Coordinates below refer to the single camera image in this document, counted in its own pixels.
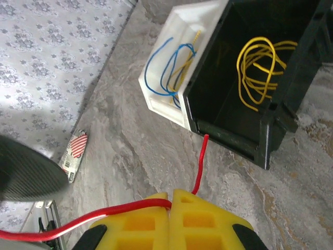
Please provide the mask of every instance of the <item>electrical wire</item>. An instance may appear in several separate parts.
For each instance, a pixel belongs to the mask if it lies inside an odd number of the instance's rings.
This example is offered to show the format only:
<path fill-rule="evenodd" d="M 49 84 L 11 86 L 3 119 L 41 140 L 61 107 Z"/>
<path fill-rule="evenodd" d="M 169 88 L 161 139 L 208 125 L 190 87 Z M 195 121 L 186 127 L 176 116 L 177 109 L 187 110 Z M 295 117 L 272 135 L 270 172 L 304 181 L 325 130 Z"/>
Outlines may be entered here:
<path fill-rule="evenodd" d="M 192 193 L 195 195 L 198 193 L 200 183 L 201 183 L 201 177 L 202 177 L 202 173 L 203 173 L 203 159 L 204 159 L 204 154 L 206 153 L 208 139 L 209 139 L 209 135 L 205 134 L 203 137 L 203 143 L 202 143 L 201 152 L 200 152 L 200 156 L 199 156 L 199 167 L 198 167 L 197 178 L 196 178 L 194 188 L 192 190 Z"/>
<path fill-rule="evenodd" d="M 278 57 L 276 51 L 282 50 L 294 50 L 296 49 L 297 43 L 293 41 L 282 41 L 276 44 L 272 44 L 272 42 L 263 37 L 255 37 L 249 40 L 245 46 L 240 51 L 236 69 L 238 74 L 238 95 L 242 103 L 248 108 L 257 111 L 258 109 L 250 104 L 248 104 L 242 97 L 242 86 L 245 88 L 248 96 L 254 104 L 260 105 L 263 103 L 265 98 L 272 99 L 272 96 L 268 94 L 269 91 L 276 90 L 278 84 L 271 83 L 272 76 L 282 75 L 284 71 L 274 71 L 276 63 L 278 63 L 283 70 L 286 70 L 287 65 Z M 272 59 L 270 69 L 267 69 L 257 63 L 257 61 L 263 57 L 270 57 Z M 246 75 L 246 71 L 250 66 L 255 66 L 259 70 L 267 73 L 266 81 L 258 81 L 256 79 L 250 78 Z M 260 94 L 260 99 L 256 100 L 249 89 L 252 89 Z"/>
<path fill-rule="evenodd" d="M 152 91 L 153 93 L 157 94 L 157 95 L 160 95 L 160 96 L 171 96 L 172 99 L 171 99 L 171 102 L 173 101 L 175 106 L 177 108 L 181 108 L 180 107 L 180 102 L 179 102 L 179 99 L 178 99 L 178 96 L 177 96 L 177 92 L 178 92 L 178 89 L 179 87 L 182 85 L 184 79 L 185 79 L 185 76 L 186 76 L 186 72 L 192 62 L 192 59 L 193 57 L 195 56 L 196 54 L 196 51 L 194 50 L 194 44 L 196 42 L 196 40 L 198 39 L 198 36 L 199 34 L 201 33 L 201 31 L 199 30 L 193 40 L 193 43 L 184 43 L 184 44 L 181 44 L 179 45 L 179 47 L 177 48 L 177 50 L 171 55 L 168 63 L 166 64 L 163 72 L 162 72 L 162 75 L 161 75 L 161 78 L 160 78 L 160 87 L 164 90 L 164 93 L 161 93 L 161 92 L 157 92 L 156 90 L 152 89 L 149 84 L 148 84 L 148 81 L 147 81 L 147 71 L 148 71 L 148 67 L 151 63 L 151 61 L 153 60 L 153 58 L 173 39 L 173 37 L 167 39 L 153 54 L 152 56 L 148 59 L 148 62 L 147 62 L 147 65 L 146 65 L 146 68 L 145 68 L 145 73 L 144 73 L 144 80 L 145 80 L 145 85 L 146 87 Z M 179 68 L 177 69 L 175 72 L 174 72 L 174 69 L 175 69 L 175 66 L 176 66 L 176 61 L 177 61 L 177 57 L 178 57 L 178 53 L 181 49 L 183 48 L 189 48 L 190 49 L 190 52 L 188 54 L 188 57 L 187 57 L 187 60 L 185 61 L 185 63 Z M 170 71 L 170 74 L 168 76 L 168 79 L 166 81 L 166 85 L 164 86 L 163 84 L 163 80 L 164 80 L 164 76 L 169 68 L 169 65 L 172 63 L 172 68 L 171 68 L 171 71 Z M 177 80 L 176 82 L 178 82 L 178 79 L 180 78 L 180 84 L 179 86 L 177 87 L 177 84 L 174 84 L 174 87 L 170 87 L 170 81 L 171 79 L 175 76 L 175 74 L 177 74 L 178 72 L 181 72 L 180 75 L 177 77 Z"/>
<path fill-rule="evenodd" d="M 194 188 L 192 190 L 193 194 L 197 194 L 200 187 L 200 181 L 203 172 L 203 159 L 206 152 L 208 139 L 209 136 L 206 134 L 203 137 L 202 148 L 199 156 L 198 174 Z M 10 241 L 27 241 L 27 242 L 50 241 L 94 219 L 101 219 L 105 216 L 117 215 L 147 207 L 164 207 L 166 209 L 171 209 L 171 206 L 172 203 L 167 199 L 144 199 L 142 201 L 136 201 L 123 205 L 102 208 L 90 212 L 84 216 L 81 216 L 60 228 L 42 233 L 12 233 L 0 230 L 0 238 Z"/>
<path fill-rule="evenodd" d="M 198 40 L 198 37 L 199 37 L 200 34 L 201 34 L 201 30 L 198 30 L 198 32 L 197 32 L 197 34 L 196 34 L 196 36 L 194 37 L 193 42 L 192 42 L 193 47 L 194 47 L 196 41 Z M 186 73 L 187 73 L 187 71 L 188 71 L 188 69 L 189 69 L 189 66 L 190 66 L 191 63 L 192 63 L 192 60 L 193 60 L 193 58 L 194 58 L 196 52 L 197 52 L 197 51 L 195 51 L 195 53 L 192 53 L 192 54 L 191 54 L 191 52 L 190 52 L 190 53 L 188 54 L 188 57 L 187 57 L 185 63 L 184 63 L 182 66 L 180 66 L 180 67 L 179 67 L 179 68 L 178 68 L 178 69 L 177 69 L 177 70 L 171 75 L 171 78 L 173 78 L 173 77 L 174 77 L 174 76 L 180 71 L 180 73 L 178 74 L 178 76 L 177 76 L 177 78 L 176 78 L 176 80 L 175 80 L 175 83 L 174 83 L 174 85 L 173 85 L 173 88 L 170 88 L 173 92 L 178 92 L 179 88 L 182 86 L 182 84 L 183 84 L 183 82 L 184 82 L 184 80 L 185 80 Z M 176 101 L 177 101 L 177 102 L 180 104 L 180 102 L 179 102 L 179 98 L 178 98 L 178 94 L 176 94 L 174 97 L 172 97 L 172 100 L 173 100 L 175 106 L 178 107 L 178 108 L 180 109 L 181 107 L 176 103 Z"/>

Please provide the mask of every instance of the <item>yellow wire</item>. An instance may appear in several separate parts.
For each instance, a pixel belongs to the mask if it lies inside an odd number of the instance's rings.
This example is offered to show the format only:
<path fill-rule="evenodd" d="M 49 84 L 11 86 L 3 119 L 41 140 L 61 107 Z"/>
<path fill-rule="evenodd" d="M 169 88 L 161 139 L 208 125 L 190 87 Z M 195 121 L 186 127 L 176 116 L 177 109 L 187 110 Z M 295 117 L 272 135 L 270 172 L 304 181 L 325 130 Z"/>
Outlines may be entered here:
<path fill-rule="evenodd" d="M 293 50 L 296 49 L 297 43 L 293 41 L 282 41 L 279 43 L 272 44 L 272 42 L 262 36 L 252 38 L 249 40 L 245 46 L 240 51 L 237 63 L 236 63 L 236 69 L 238 74 L 238 94 L 239 98 L 242 101 L 242 103 L 247 106 L 250 109 L 253 109 L 254 111 L 258 112 L 258 109 L 253 107 L 252 105 L 245 102 L 245 100 L 242 97 L 241 94 L 241 88 L 242 86 L 245 88 L 247 94 L 249 95 L 251 101 L 253 101 L 255 104 L 260 105 L 264 101 L 265 98 L 272 98 L 272 96 L 268 95 L 268 91 L 276 90 L 277 83 L 271 83 L 272 76 L 278 76 L 282 75 L 283 71 L 274 71 L 276 63 L 278 63 L 283 70 L 286 70 L 287 65 L 278 57 L 276 54 L 276 51 L 282 51 L 282 50 Z M 271 67 L 270 69 L 267 69 L 260 64 L 257 63 L 257 61 L 263 57 L 270 57 L 272 59 Z M 258 81 L 256 79 L 250 78 L 246 75 L 246 70 L 250 67 L 254 66 L 261 71 L 267 73 L 266 81 Z M 259 100 L 256 100 L 251 92 L 250 89 L 255 90 L 257 93 L 261 95 L 261 98 Z"/>
<path fill-rule="evenodd" d="M 201 33 L 201 30 L 199 30 L 199 31 L 197 32 L 196 36 L 194 37 L 194 40 L 193 40 L 193 42 L 192 42 L 193 47 L 194 47 L 195 42 L 198 40 L 198 37 L 199 37 L 200 33 Z M 182 86 L 183 81 L 185 80 L 185 76 L 186 76 L 187 70 L 188 70 L 189 66 L 191 65 L 191 63 L 192 63 L 192 61 L 193 61 L 193 58 L 191 58 L 191 56 L 192 56 L 192 52 L 189 52 L 189 53 L 188 53 L 188 56 L 187 56 L 187 59 L 186 59 L 186 61 L 185 61 L 185 63 L 184 63 L 183 65 L 181 65 L 181 66 L 180 66 L 175 72 L 172 73 L 172 75 L 171 75 L 171 79 L 172 79 L 172 78 L 173 78 L 173 77 L 174 77 L 179 71 L 181 71 L 181 70 L 183 69 L 183 72 L 182 72 L 181 77 L 180 77 L 180 83 L 178 84 L 178 87 L 176 86 L 176 88 L 173 89 L 171 86 L 169 86 L 169 89 L 170 89 L 171 91 L 177 92 L 177 91 L 179 90 L 179 88 Z"/>

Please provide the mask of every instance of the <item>white plastic box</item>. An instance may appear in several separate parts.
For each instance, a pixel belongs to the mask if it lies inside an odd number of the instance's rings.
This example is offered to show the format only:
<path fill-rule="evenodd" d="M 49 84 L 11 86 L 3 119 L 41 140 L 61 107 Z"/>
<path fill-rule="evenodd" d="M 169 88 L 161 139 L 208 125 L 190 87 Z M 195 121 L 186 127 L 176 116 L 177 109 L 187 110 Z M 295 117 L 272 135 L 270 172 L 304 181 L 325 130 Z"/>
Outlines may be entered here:
<path fill-rule="evenodd" d="M 197 50 L 196 56 L 194 57 L 194 60 L 187 71 L 185 80 L 178 91 L 181 109 L 174 105 L 171 96 L 157 95 L 146 87 L 144 75 L 147 63 L 139 77 L 139 83 L 148 108 L 188 130 L 190 130 L 190 126 L 185 109 L 183 93 L 227 3 L 228 0 L 217 0 L 173 7 L 152 52 L 147 58 L 148 62 L 152 54 L 162 46 L 166 40 L 173 37 L 173 40 L 171 40 L 153 58 L 147 70 L 147 82 L 149 86 L 157 92 L 166 93 L 160 86 L 160 78 L 170 57 L 178 49 L 180 44 L 192 43 L 197 32 L 200 30 L 201 33 L 194 46 L 195 50 Z M 183 65 L 187 59 L 188 53 L 189 49 L 180 50 L 175 69 Z M 166 71 L 166 76 L 170 74 L 170 71 L 171 67 Z M 165 86 L 167 77 L 164 77 L 163 81 L 163 85 Z"/>

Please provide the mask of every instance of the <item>floral patterned rug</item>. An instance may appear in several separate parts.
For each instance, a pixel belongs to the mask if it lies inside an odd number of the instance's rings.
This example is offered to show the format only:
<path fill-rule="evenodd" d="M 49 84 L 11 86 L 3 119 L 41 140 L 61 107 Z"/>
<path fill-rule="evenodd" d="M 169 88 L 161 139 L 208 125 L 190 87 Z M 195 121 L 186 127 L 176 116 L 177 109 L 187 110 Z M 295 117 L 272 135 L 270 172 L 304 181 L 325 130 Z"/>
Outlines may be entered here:
<path fill-rule="evenodd" d="M 0 0 L 0 133 L 58 161 L 133 9 L 127 0 Z M 19 231 L 31 203 L 2 202 Z"/>

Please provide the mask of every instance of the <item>black round object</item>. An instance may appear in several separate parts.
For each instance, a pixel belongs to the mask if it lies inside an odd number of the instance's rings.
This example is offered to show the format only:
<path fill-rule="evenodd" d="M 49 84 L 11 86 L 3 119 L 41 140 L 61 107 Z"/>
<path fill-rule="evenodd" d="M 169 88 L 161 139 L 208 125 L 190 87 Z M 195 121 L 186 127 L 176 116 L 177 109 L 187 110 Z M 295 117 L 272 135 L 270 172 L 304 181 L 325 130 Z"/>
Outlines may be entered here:
<path fill-rule="evenodd" d="M 52 200 L 68 185 L 66 174 L 55 162 L 0 135 L 0 201 Z"/>

